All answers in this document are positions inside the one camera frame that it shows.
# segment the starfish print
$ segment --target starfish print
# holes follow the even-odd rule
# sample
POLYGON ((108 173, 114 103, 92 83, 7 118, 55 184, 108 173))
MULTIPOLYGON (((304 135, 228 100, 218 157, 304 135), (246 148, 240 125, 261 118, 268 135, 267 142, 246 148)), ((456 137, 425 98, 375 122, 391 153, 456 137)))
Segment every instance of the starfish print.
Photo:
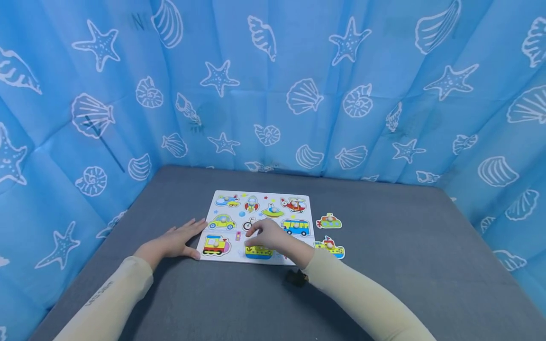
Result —
POLYGON ((372 30, 365 29, 361 33, 357 32, 357 26, 354 21, 354 16, 349 19, 345 36, 332 34, 328 40, 337 45, 337 54, 332 60, 332 66, 336 66, 343 58, 347 57, 351 62, 355 62, 357 58, 357 49, 360 43, 364 41, 372 33, 372 30))
POLYGON ((209 62, 205 62, 205 65, 209 70, 209 75, 199 84, 201 86, 214 86, 220 97, 224 97, 224 86, 238 86, 240 84, 238 80, 229 78, 228 76, 228 70, 231 65, 229 59, 219 69, 215 68, 209 62))
POLYGON ((393 143, 393 147, 396 149, 396 155, 393 156, 393 160, 396 159, 406 159, 408 163, 413 162, 413 155, 419 153, 425 153, 426 149, 415 148, 417 139, 411 140, 408 144, 402 145, 400 143, 393 143))
POLYGON ((55 250, 53 250, 49 256, 40 260, 34 267, 35 269, 47 266, 54 262, 59 262, 61 264, 61 270, 64 269, 68 261, 68 253, 80 245, 80 241, 72 239, 72 232, 74 231, 75 225, 76 222, 71 222, 70 225, 68 225, 64 236, 61 235, 59 231, 53 232, 55 250))
POLYGON ((451 65, 446 66, 443 76, 437 81, 428 84, 423 90, 438 89, 440 90, 439 100, 443 101, 447 95, 453 90, 460 92, 471 92, 473 87, 465 83, 468 76, 470 76, 479 67, 479 64, 474 64, 471 67, 464 69, 463 71, 453 71, 451 65))
POLYGON ((222 132, 220 134, 220 138, 217 140, 213 137, 207 137, 207 139, 209 139, 209 141, 211 141, 212 143, 214 143, 216 145, 216 153, 217 154, 220 154, 221 152, 229 152, 233 155, 235 155, 235 151, 233 150, 233 147, 234 146, 240 146, 241 143, 240 142, 237 142, 237 141, 233 141, 233 140, 228 140, 226 137, 225 137, 225 133, 222 132))
POLYGON ((114 51, 114 42, 116 41, 118 30, 111 29, 105 34, 102 34, 95 24, 89 19, 87 19, 87 26, 89 31, 91 31, 91 36, 93 40, 85 41, 75 41, 72 43, 72 47, 80 51, 91 51, 95 54, 95 59, 97 63, 95 68, 97 72, 102 72, 104 69, 104 63, 108 58, 113 61, 119 62, 121 59, 114 51))
POLYGON ((0 122, 0 182, 13 180, 26 185, 27 180, 21 173, 21 162, 27 155, 27 147, 15 148, 8 137, 8 130, 0 122))

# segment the seashell pattern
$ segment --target seashell pattern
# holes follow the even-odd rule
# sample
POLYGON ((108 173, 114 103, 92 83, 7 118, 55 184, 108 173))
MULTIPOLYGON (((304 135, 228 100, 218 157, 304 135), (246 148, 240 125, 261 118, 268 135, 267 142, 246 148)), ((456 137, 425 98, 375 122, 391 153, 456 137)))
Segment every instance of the seashell pattern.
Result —
POLYGON ((82 93, 72 102, 72 124, 85 136, 98 139, 110 123, 116 123, 113 110, 112 105, 104 105, 82 93))
POLYGON ((506 218, 513 221, 527 219, 537 207, 539 196, 539 192, 534 189, 526 190, 505 211, 506 218))
POLYGON ((286 94, 286 104, 295 115, 311 109, 317 111, 323 99, 324 97, 318 93, 313 78, 296 82, 286 94))
POLYGON ((268 54, 269 59, 274 62, 277 57, 277 42, 273 29, 259 18, 249 15, 247 18, 248 29, 252 34, 252 43, 259 50, 268 54))
POLYGON ((396 131, 396 128, 398 127, 398 120, 400 119, 400 114, 402 113, 402 102, 398 102, 398 104, 394 107, 394 109, 391 110, 391 112, 387 115, 387 118, 385 121, 387 122, 387 128, 390 130, 391 133, 394 133, 396 131))
POLYGON ((167 49, 174 48, 182 40, 182 16, 171 0, 161 0, 161 6, 152 16, 152 25, 167 49))
POLYGON ((266 147, 274 145, 281 139, 281 131, 274 125, 268 125, 264 128, 259 124, 255 124, 254 133, 258 137, 258 140, 266 147))
POLYGON ((144 181, 152 171, 152 160, 148 153, 142 155, 138 159, 131 159, 127 164, 127 171, 131 178, 137 181, 144 181))
POLYGON ((188 146, 178 133, 163 136, 161 148, 166 148, 175 158, 183 158, 188 153, 188 146))
POLYGON ((505 187, 519 179, 519 174, 510 168, 504 156, 484 160, 478 166, 478 176, 493 187, 505 187))
POLYGON ((87 196, 98 196, 106 188, 108 177, 100 167, 87 167, 84 170, 84 176, 74 183, 80 189, 82 194, 87 196))
POLYGON ((453 154, 459 155, 463 150, 472 148, 478 142, 478 135, 474 134, 470 137, 466 135, 457 135, 453 140, 453 154))
POLYGON ((143 107, 151 109, 163 105, 163 94, 156 89, 152 77, 141 79, 136 86, 136 100, 143 107))
POLYGON ((335 156, 342 169, 353 169, 362 164, 368 155, 366 146, 358 146, 351 149, 341 148, 341 152, 335 156))
POLYGON ((368 115, 373 107, 370 98, 372 84, 360 85, 351 90, 343 100, 343 110, 349 117, 359 118, 368 115))
POLYGON ((321 164, 324 154, 314 152, 308 145, 303 145, 296 151, 296 162, 303 168, 312 169, 321 164))
POLYGON ((508 123, 538 122, 546 123, 546 85, 531 88, 519 97, 508 108, 508 123))
POLYGON ((461 15, 461 0, 453 0, 445 11, 422 17, 415 26, 415 46, 427 55, 451 34, 461 15))
POLYGON ((529 57, 529 67, 535 68, 546 61, 546 18, 539 16, 527 31, 527 37, 521 45, 521 51, 529 57))

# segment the beige arm sleeve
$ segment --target beige arm sleeve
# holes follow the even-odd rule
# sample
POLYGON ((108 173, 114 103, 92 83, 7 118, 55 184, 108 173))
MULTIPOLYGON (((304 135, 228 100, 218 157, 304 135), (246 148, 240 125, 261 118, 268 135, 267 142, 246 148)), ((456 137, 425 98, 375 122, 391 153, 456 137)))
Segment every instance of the beige arm sleeve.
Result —
POLYGON ((133 256, 125 258, 54 341, 118 340, 131 310, 152 283, 152 269, 146 261, 133 256))
POLYGON ((387 289, 327 250, 315 250, 303 272, 376 341, 435 341, 411 310, 387 289))

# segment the gray table surface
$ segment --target gray table surface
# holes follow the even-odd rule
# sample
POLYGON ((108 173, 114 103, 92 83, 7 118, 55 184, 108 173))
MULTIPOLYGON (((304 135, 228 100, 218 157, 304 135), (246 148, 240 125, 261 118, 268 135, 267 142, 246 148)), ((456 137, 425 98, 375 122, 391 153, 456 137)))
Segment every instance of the gray table surface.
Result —
MULTIPOLYGON (((439 189, 177 166, 158 171, 31 340, 52 340, 143 242, 205 217, 217 189, 306 194, 313 219, 334 212, 343 228, 327 233, 345 247, 343 262, 394 293, 438 341, 546 340, 540 312, 439 189)), ((371 340, 310 284, 285 282, 288 270, 163 261, 120 340, 371 340)))

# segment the scallop shell print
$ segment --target scallop shell print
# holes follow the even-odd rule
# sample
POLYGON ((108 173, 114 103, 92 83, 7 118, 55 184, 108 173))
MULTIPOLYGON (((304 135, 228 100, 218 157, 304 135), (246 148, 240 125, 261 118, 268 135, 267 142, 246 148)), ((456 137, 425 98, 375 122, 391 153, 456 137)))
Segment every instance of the scallop shell print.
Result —
POLYGON ((478 176, 493 187, 505 187, 519 179, 519 174, 510 168, 504 156, 484 160, 478 166, 478 176))
POLYGON ((429 54, 451 34, 461 15, 461 7, 461 0, 454 0, 445 11, 417 21, 415 46, 422 54, 429 54))
POLYGON ((163 94, 156 89, 152 77, 141 79, 136 86, 136 100, 143 107, 151 109, 163 105, 163 94))
POLYGON ((508 123, 546 123, 546 85, 531 88, 515 99, 506 113, 508 123))
POLYGON ((308 145, 303 145, 296 151, 296 162, 303 168, 315 168, 321 164, 323 159, 323 153, 314 152, 308 145))
POLYGON ((161 148, 166 148, 175 158, 183 158, 188 153, 188 146, 178 133, 163 136, 161 148))
POLYGON ((361 85, 349 92, 343 100, 343 110, 352 118, 368 115, 373 107, 373 101, 369 97, 372 93, 372 84, 361 85))
POLYGON ((174 48, 182 40, 182 16, 171 0, 161 1, 157 13, 152 16, 152 25, 167 49, 174 48))
POLYGON ((108 177, 100 167, 87 167, 84 170, 84 176, 74 183, 80 189, 80 192, 87 196, 100 195, 106 188, 108 177))
POLYGON ((131 178, 137 181, 144 181, 150 175, 152 170, 152 161, 148 153, 138 159, 131 159, 127 165, 127 170, 131 178))
POLYGON ((505 211, 506 218, 513 221, 527 219, 537 207, 539 196, 534 189, 526 190, 505 211))
POLYGON ((116 123, 113 110, 112 105, 104 105, 82 93, 72 102, 72 124, 85 136, 98 139, 110 123, 116 123))
POLYGON ((259 124, 255 124, 254 133, 258 137, 258 140, 266 147, 274 145, 281 139, 281 131, 274 125, 268 125, 264 128, 259 124))
POLYGON ((351 149, 341 148, 341 152, 335 156, 342 169, 353 169, 362 164, 368 156, 366 146, 358 146, 351 149))
POLYGON ((286 104, 295 115, 310 109, 317 111, 323 99, 324 97, 318 93, 313 78, 296 82, 286 94, 286 104))
POLYGON ((546 60, 546 18, 540 16, 533 21, 521 45, 521 51, 529 57, 531 68, 546 60))

